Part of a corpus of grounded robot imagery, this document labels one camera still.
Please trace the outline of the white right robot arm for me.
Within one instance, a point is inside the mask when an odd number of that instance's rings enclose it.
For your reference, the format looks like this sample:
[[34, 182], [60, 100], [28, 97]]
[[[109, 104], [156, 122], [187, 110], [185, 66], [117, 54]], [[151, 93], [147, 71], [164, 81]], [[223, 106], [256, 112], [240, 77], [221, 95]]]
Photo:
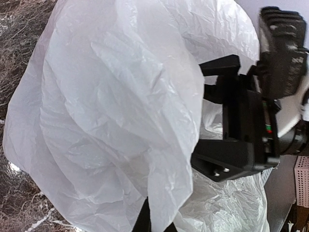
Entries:
[[262, 62], [239, 74], [240, 60], [229, 55], [200, 65], [204, 76], [216, 75], [215, 85], [204, 86], [204, 99], [223, 107], [221, 140], [200, 138], [191, 156], [192, 167], [215, 182], [233, 180], [278, 166], [282, 155], [309, 149], [309, 125], [298, 122], [279, 135], [283, 102], [263, 97], [259, 80], [269, 77]]

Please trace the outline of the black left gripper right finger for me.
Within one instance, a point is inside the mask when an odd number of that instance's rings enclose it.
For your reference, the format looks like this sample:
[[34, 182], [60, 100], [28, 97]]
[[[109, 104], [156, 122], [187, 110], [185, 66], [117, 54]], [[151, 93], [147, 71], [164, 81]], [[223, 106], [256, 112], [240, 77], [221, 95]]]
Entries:
[[165, 230], [164, 232], [177, 232], [177, 229], [174, 225], [174, 223], [171, 223]]

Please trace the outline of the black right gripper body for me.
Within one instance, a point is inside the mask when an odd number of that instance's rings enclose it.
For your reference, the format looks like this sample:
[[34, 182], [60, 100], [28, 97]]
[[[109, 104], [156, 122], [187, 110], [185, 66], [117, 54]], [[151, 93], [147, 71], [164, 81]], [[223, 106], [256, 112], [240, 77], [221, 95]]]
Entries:
[[278, 166], [278, 102], [264, 98], [246, 75], [219, 75], [216, 86], [223, 97], [224, 134], [215, 173], [256, 173]]

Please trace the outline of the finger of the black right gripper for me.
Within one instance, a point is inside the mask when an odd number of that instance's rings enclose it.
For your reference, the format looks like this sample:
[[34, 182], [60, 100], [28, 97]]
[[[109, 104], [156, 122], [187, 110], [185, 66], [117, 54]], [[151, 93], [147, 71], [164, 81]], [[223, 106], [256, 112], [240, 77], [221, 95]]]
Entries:
[[191, 165], [215, 182], [235, 180], [259, 173], [254, 165], [253, 145], [244, 141], [198, 141]]
[[240, 60], [237, 55], [229, 55], [199, 64], [199, 67], [203, 76], [234, 75], [240, 69]]

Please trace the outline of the white plastic bag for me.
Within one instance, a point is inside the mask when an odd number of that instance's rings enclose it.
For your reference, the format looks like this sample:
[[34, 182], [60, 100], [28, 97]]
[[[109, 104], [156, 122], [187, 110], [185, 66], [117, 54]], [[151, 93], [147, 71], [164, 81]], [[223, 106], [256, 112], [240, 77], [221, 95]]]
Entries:
[[233, 0], [59, 0], [14, 92], [5, 156], [70, 223], [130, 232], [145, 200], [152, 230], [267, 232], [259, 174], [214, 183], [193, 170], [200, 127], [222, 137], [199, 64], [258, 57]]

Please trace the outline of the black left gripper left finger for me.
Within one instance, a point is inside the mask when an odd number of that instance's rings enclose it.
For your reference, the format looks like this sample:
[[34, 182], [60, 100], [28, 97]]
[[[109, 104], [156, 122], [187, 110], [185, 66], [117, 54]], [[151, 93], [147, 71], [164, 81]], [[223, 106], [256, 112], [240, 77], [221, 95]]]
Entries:
[[148, 198], [145, 199], [132, 232], [151, 232], [150, 208]]

